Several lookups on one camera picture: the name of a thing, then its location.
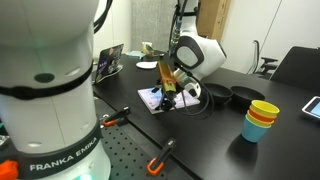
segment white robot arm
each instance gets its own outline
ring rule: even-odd
[[[198,0],[185,0],[185,10],[182,6],[180,14],[192,13],[197,9]],[[227,56],[216,40],[206,39],[198,35],[196,16],[185,16],[182,21],[178,19],[171,41],[170,52],[177,64],[191,72],[199,81],[217,68],[226,60]],[[174,77],[179,84],[189,93],[198,98],[201,88],[197,82],[187,76],[182,69],[174,72]]]
[[[108,179],[90,78],[98,2],[0,2],[0,115],[20,179]]]

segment black bowl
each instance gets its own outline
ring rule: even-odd
[[[219,84],[206,83],[204,85],[209,90],[216,105],[221,105],[227,102],[232,96],[232,91],[229,88]]]
[[[265,99],[263,94],[247,87],[232,86],[231,90],[233,92],[232,101],[246,109],[249,109],[251,101]]]

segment chair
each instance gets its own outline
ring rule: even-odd
[[[270,80],[320,93],[320,50],[292,47]]]
[[[277,69],[278,65],[273,64],[274,62],[277,62],[277,59],[271,59],[267,57],[261,57],[262,60],[264,60],[264,63],[260,66],[260,68],[257,70],[258,64],[259,64],[259,58],[260,58],[260,44],[259,41],[254,40],[255,43],[255,59],[253,61],[253,64],[247,74],[249,74],[250,71],[252,71],[252,75],[263,78],[263,79],[270,79],[272,72],[269,72],[271,70]]]

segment wall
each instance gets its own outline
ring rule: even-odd
[[[106,6],[100,0],[95,19],[98,19]],[[123,52],[131,51],[132,0],[113,0],[106,21],[94,35],[93,57],[99,57],[103,49],[124,44]]]
[[[176,0],[132,1],[132,49],[141,50],[141,42],[153,43],[153,48],[168,50],[172,15]]]
[[[318,0],[232,0],[221,41],[228,60],[222,67],[246,73],[254,59],[253,40],[260,42],[261,56],[280,61],[292,46],[319,47],[319,6]]]
[[[221,45],[228,59],[227,69],[246,73],[253,62],[255,45],[267,35],[280,0],[231,0]]]
[[[283,0],[261,56],[282,61],[293,46],[320,47],[319,7],[319,0]]]

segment stacked cups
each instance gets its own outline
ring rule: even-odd
[[[273,104],[253,100],[244,118],[241,135],[250,142],[258,142],[271,128],[279,112],[279,108]]]

